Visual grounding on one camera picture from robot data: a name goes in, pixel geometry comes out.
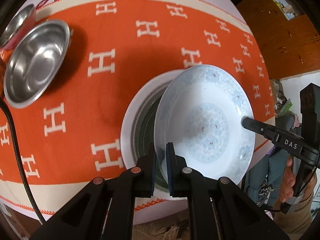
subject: wooden cabinet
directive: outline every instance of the wooden cabinet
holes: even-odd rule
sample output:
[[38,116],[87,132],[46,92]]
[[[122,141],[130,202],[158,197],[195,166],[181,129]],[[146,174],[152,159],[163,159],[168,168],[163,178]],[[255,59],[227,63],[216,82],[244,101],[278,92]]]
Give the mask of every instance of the wooden cabinet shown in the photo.
[[271,79],[320,69],[320,36],[307,15],[288,21],[273,0],[244,0],[237,8],[255,36]]

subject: sleeve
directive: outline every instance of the sleeve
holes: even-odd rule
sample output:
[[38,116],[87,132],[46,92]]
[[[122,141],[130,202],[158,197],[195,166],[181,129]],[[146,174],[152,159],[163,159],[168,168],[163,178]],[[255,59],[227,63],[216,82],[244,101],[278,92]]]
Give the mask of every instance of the sleeve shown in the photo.
[[[274,222],[287,234],[303,234],[312,223],[311,203],[313,193],[305,201],[297,205],[296,210],[292,214],[283,214],[277,212],[274,217]],[[273,208],[280,209],[281,202],[279,198],[275,201]]]

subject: hand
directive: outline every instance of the hand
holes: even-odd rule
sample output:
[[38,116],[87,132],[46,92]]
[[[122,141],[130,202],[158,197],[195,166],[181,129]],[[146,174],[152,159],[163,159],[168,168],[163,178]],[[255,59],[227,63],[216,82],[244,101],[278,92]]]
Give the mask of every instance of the hand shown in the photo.
[[[291,166],[292,166],[292,156],[289,156],[287,160],[287,167],[284,170],[284,176],[280,186],[279,198],[282,203],[284,203],[288,198],[291,198],[293,196],[292,187],[296,182],[296,176],[292,173]],[[312,194],[316,184],[317,184],[317,175],[315,173],[313,178],[305,187],[305,191],[301,199],[301,202],[305,201]]]

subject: table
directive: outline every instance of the table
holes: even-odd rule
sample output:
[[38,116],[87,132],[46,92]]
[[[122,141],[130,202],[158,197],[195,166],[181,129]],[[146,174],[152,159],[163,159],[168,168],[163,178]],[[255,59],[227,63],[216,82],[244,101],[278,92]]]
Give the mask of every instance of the table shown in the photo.
[[[230,0],[28,0],[37,22],[62,19],[71,44],[47,91],[10,108],[37,205],[48,219],[96,176],[125,170],[120,130],[139,89],[169,70],[216,65],[244,88],[255,119],[274,124],[268,73],[249,27]],[[0,199],[36,218],[0,113]],[[272,147],[257,136],[253,166]],[[170,215],[186,201],[137,199],[134,223]]]

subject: stainless steel bowl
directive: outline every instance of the stainless steel bowl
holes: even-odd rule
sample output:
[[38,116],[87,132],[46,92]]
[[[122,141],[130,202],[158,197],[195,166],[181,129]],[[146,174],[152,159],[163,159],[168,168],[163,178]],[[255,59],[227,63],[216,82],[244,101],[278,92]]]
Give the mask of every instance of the stainless steel bowl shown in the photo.
[[59,20],[33,28],[12,53],[4,75],[4,95],[15,108],[36,101],[49,86],[66,55],[68,25]]
[[30,4],[23,8],[16,16],[12,18],[8,26],[0,37],[0,49],[10,47],[13,48],[26,35],[36,23],[36,8]]

